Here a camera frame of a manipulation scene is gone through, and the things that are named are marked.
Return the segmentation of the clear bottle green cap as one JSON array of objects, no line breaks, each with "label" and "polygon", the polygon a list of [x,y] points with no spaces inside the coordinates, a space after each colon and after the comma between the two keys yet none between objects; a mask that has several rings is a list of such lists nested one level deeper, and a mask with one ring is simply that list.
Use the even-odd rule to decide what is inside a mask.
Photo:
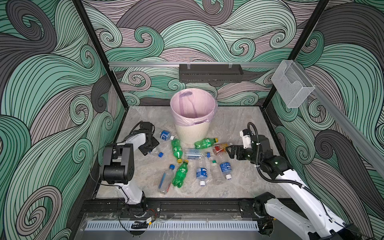
[{"label": "clear bottle green cap", "polygon": [[220,185],[223,183],[223,174],[221,172],[221,168],[216,160],[211,161],[211,174],[213,177],[214,182],[217,185]]}]

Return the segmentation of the clear bottle blue red insert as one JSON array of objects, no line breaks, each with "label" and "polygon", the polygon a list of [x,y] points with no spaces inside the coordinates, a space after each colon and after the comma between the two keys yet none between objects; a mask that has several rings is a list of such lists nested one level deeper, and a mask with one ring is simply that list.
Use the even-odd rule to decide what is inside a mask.
[{"label": "clear bottle blue red insert", "polygon": [[175,165],[170,165],[169,168],[163,173],[161,181],[158,186],[158,191],[162,194],[167,194],[171,186],[172,180],[175,175]]}]

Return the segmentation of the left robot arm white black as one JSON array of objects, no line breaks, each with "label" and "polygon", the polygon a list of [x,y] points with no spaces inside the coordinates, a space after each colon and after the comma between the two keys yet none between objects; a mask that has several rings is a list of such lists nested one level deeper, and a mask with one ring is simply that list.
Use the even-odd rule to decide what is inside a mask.
[{"label": "left robot arm white black", "polygon": [[146,209],[144,192],[133,180],[135,173],[134,152],[143,154],[159,145],[153,133],[139,131],[129,134],[120,143],[112,143],[104,148],[103,162],[100,167],[100,178],[107,186],[116,187],[124,198],[124,203],[137,210]]}]

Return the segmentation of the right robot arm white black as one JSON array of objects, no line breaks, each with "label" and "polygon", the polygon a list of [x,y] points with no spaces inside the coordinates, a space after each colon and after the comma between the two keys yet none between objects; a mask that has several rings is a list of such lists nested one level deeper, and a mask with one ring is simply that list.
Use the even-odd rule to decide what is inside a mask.
[{"label": "right robot arm white black", "polygon": [[302,240],[361,240],[362,232],[354,224],[347,224],[300,178],[290,163],[281,156],[273,155],[272,150],[261,151],[244,149],[240,145],[226,147],[231,159],[247,160],[255,165],[260,177],[280,185],[296,203],[303,215],[290,209],[271,193],[255,197],[253,209],[262,222],[259,232],[269,235],[273,230],[273,219],[277,219]]}]

